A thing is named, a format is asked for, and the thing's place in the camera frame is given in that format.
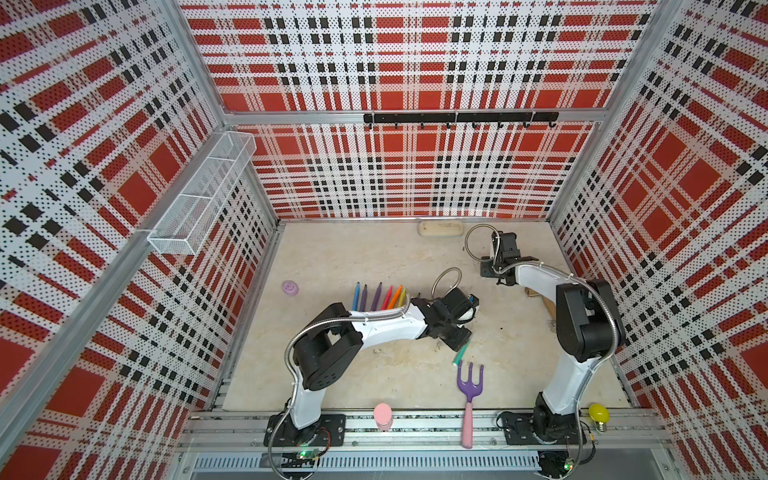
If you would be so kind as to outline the blue marker pen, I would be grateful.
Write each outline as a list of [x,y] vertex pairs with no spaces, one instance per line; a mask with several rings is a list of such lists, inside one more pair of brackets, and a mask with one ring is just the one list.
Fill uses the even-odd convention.
[[353,311],[361,311],[360,310],[361,296],[362,296],[361,284],[357,282],[355,286],[355,292],[354,292],[353,303],[352,303]]

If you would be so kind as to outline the orange marker pen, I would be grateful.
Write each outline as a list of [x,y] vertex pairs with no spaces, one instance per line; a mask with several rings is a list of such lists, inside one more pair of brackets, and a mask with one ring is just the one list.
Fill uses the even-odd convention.
[[399,298],[401,296],[402,287],[399,286],[397,290],[391,295],[387,309],[394,309],[396,305],[398,304]]

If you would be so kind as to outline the pink marker pen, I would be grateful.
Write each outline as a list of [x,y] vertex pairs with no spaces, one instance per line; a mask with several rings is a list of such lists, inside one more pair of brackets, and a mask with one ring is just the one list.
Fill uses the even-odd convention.
[[387,290],[384,299],[381,303],[381,310],[387,310],[393,294],[393,286],[390,286]]

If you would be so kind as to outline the yellow marker pen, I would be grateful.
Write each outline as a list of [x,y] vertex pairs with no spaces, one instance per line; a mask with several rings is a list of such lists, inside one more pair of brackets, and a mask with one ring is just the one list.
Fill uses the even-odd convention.
[[401,293],[400,293],[399,297],[398,297],[398,302],[397,302],[397,307],[398,308],[401,308],[401,307],[403,307],[405,305],[405,303],[406,303],[406,296],[407,296],[407,290],[405,288],[403,288],[401,290]]

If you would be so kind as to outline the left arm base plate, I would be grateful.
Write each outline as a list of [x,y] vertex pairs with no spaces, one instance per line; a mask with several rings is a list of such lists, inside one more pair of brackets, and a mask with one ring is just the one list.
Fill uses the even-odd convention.
[[338,447],[344,443],[347,420],[344,414],[322,414],[316,422],[302,429],[293,424],[290,416],[277,426],[281,418],[281,414],[269,417],[264,447],[269,444],[274,447]]

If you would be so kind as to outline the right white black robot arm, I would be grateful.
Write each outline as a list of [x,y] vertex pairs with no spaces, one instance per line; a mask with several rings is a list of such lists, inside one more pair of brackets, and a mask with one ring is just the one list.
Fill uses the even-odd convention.
[[505,286],[526,287],[555,306],[555,334],[563,354],[536,398],[533,434],[543,444],[577,439],[582,398],[596,371],[626,339],[611,287],[604,280],[585,280],[524,257],[514,233],[485,227],[491,231],[490,254],[470,255],[480,263],[481,275]]

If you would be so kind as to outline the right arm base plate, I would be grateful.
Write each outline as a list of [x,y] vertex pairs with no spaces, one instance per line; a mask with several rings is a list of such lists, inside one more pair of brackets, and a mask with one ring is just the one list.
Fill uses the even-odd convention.
[[577,444],[581,435],[574,415],[548,417],[535,412],[503,411],[497,415],[495,424],[507,445]]

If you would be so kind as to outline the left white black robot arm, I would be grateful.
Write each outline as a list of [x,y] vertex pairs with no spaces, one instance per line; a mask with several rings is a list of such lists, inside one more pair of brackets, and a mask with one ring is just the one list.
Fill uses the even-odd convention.
[[366,348],[434,338],[455,352],[461,350],[469,344],[472,332],[467,325],[479,306],[479,298],[458,286],[434,299],[408,297],[403,306],[388,310],[349,311],[341,302],[329,305],[285,349],[284,362],[293,377],[293,390],[265,444],[299,446],[312,442],[324,427],[326,390]]

